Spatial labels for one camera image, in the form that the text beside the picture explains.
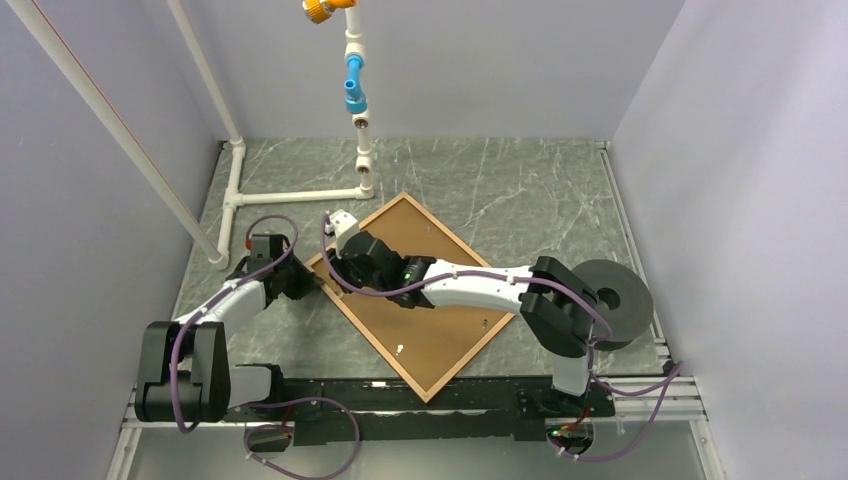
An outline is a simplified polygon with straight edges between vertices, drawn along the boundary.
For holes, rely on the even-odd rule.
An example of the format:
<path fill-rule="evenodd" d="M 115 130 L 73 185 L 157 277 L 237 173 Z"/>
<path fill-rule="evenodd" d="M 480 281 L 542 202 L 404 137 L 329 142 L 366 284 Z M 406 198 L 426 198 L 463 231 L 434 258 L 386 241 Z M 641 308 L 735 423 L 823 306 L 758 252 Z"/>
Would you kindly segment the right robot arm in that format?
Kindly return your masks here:
<path fill-rule="evenodd" d="M 593 331 L 608 325 L 597 293 L 560 261 L 540 256 L 519 267 L 460 265 L 402 256 L 367 232 L 338 241 L 323 259 L 347 293 L 386 298 L 406 309 L 475 307 L 523 319 L 553 356 L 555 409 L 574 415 L 588 404 Z"/>

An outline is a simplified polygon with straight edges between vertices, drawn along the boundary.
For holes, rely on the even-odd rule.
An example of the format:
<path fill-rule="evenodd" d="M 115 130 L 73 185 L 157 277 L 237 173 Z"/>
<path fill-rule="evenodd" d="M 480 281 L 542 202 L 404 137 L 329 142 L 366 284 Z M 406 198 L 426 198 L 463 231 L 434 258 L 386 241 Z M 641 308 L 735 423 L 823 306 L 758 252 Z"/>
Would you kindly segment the wooden picture frame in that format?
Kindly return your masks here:
<path fill-rule="evenodd" d="M 489 265 L 406 192 L 362 220 L 361 226 L 401 254 Z M 387 299 L 344 294 L 319 255 L 306 266 L 325 281 L 322 290 L 350 323 L 426 403 L 514 318 L 474 307 L 404 309 Z"/>

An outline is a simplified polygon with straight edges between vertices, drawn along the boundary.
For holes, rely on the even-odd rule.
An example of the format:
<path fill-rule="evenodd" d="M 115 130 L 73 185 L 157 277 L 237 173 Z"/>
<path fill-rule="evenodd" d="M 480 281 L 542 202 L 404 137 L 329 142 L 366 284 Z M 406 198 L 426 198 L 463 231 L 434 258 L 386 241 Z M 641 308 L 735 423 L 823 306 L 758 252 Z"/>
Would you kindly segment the blue pipe elbow fitting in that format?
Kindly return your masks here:
<path fill-rule="evenodd" d="M 359 54 L 351 54 L 346 59 L 347 76 L 343 84 L 346 109 L 350 114 L 361 114 L 367 109 L 367 97 L 361 84 L 361 70 L 364 60 Z"/>

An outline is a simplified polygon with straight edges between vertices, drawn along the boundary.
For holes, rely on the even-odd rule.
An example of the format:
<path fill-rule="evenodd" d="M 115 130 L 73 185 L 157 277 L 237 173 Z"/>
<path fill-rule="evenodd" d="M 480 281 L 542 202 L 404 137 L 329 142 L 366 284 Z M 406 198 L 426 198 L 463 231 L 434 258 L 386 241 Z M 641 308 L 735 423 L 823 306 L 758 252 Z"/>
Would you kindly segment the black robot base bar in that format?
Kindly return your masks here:
<path fill-rule="evenodd" d="M 286 422 L 297 446 L 365 441 L 507 437 L 543 441 L 562 424 L 611 418 L 609 393 L 591 386 L 582 397 L 553 389 L 548 376 L 471 377 L 449 381 L 429 401 L 400 379 L 285 380 L 262 409 L 238 406 L 228 423 Z"/>

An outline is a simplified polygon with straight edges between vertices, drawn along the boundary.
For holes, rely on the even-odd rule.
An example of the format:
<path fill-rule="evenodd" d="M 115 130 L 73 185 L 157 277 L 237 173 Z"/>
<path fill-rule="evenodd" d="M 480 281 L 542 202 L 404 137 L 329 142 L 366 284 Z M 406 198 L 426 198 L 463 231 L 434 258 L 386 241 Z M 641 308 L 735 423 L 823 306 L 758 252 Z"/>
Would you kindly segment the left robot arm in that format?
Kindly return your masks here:
<path fill-rule="evenodd" d="M 174 422 L 185 429 L 218 422 L 248 404 L 264 420 L 287 406 L 284 376 L 269 363 L 232 364 L 228 339 L 279 297 L 299 300 L 319 281 L 283 234 L 255 234 L 248 253 L 223 287 L 192 312 L 154 321 L 143 334 L 134 396 L 142 422 Z"/>

